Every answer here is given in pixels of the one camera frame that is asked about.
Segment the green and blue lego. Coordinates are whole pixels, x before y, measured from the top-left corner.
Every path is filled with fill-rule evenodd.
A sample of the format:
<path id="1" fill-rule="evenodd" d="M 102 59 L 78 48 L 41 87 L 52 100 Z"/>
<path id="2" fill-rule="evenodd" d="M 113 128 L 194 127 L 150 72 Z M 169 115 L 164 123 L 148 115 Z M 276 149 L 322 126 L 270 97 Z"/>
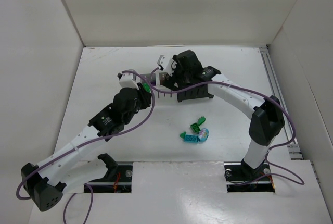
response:
<path id="1" fill-rule="evenodd" d="M 150 92 L 150 87 L 147 83 L 143 84 L 143 88 L 145 89 L 145 91 Z"/>

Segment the green sloped lego brick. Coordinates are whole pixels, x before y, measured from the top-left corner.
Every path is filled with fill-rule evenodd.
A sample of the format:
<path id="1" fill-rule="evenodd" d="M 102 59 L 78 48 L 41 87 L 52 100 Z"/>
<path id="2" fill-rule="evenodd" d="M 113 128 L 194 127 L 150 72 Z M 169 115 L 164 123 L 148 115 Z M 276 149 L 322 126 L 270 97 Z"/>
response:
<path id="1" fill-rule="evenodd" d="M 197 120 L 197 125 L 200 126 L 200 125 L 202 125 L 205 121 L 206 121 L 206 118 L 205 118 L 204 116 L 201 116 L 201 117 Z"/>

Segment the green square lego brick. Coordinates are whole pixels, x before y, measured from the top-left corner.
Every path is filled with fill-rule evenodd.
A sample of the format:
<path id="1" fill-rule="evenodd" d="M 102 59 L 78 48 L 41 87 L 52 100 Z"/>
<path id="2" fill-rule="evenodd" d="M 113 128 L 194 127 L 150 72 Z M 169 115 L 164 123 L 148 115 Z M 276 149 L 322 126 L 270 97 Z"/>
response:
<path id="1" fill-rule="evenodd" d="M 201 131 L 201 129 L 197 123 L 192 123 L 190 125 L 190 128 L 194 134 L 198 134 Z"/>

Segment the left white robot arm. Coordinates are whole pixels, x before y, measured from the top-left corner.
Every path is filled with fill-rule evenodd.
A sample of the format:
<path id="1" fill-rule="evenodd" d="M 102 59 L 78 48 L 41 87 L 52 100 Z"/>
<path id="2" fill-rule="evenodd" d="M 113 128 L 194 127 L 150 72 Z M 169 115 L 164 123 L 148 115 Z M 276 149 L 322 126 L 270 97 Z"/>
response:
<path id="1" fill-rule="evenodd" d="M 21 168 L 22 186 L 29 199 L 44 212 L 77 186 L 95 179 L 111 179 L 118 164 L 107 153 L 85 165 L 76 164 L 112 137 L 119 136 L 136 113 L 153 104 L 154 96 L 141 83 L 134 88 L 122 88 L 113 102 L 89 120 L 66 146 L 36 165 L 27 163 Z"/>

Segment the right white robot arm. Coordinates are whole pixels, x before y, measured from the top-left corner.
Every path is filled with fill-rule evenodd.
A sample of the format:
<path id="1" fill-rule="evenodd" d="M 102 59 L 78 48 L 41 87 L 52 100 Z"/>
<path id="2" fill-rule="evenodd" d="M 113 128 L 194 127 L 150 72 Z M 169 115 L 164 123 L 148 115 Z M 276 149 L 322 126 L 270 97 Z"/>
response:
<path id="1" fill-rule="evenodd" d="M 285 125 L 279 99 L 232 83 L 217 68 L 204 67 L 192 50 L 173 57 L 160 56 L 158 65 L 166 73 L 162 86 L 176 92 L 178 102 L 218 97 L 250 119 L 251 141 L 242 163 L 252 170 L 259 168 L 275 136 Z"/>

